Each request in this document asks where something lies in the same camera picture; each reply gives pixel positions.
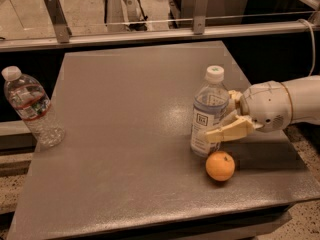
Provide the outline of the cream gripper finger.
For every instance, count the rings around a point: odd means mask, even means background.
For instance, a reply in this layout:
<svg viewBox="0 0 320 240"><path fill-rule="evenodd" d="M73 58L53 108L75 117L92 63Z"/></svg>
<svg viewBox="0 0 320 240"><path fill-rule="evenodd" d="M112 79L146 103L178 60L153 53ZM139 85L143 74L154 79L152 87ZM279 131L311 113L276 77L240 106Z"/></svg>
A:
<svg viewBox="0 0 320 240"><path fill-rule="evenodd" d="M242 93L240 91L236 91L236 90L229 90L228 91L229 94L229 103L228 103L228 107L227 110L229 112L232 111L240 111L240 99L242 97Z"/></svg>
<svg viewBox="0 0 320 240"><path fill-rule="evenodd" d="M252 120L246 116L236 116L232 123L204 133L210 143L228 142L246 137L255 130Z"/></svg>

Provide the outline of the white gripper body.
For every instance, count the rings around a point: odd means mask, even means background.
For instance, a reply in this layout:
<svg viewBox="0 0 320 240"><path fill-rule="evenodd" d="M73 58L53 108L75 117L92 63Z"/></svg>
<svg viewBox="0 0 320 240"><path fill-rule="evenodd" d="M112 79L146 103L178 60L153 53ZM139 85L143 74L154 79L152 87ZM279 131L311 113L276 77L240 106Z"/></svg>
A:
<svg viewBox="0 0 320 240"><path fill-rule="evenodd" d="M240 98L240 111L242 115L250 116L261 132L286 128L293 114L286 87L275 81L250 86Z"/></svg>

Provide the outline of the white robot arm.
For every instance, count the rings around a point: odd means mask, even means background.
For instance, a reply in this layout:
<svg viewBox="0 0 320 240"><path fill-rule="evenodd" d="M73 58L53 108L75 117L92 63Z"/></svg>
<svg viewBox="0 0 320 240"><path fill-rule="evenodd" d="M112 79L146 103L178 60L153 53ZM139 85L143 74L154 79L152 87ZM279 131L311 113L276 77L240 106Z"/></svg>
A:
<svg viewBox="0 0 320 240"><path fill-rule="evenodd" d="M204 133L210 143L238 140L254 131L273 132L288 125L320 124L320 76L269 81L232 93L235 109L217 129Z"/></svg>

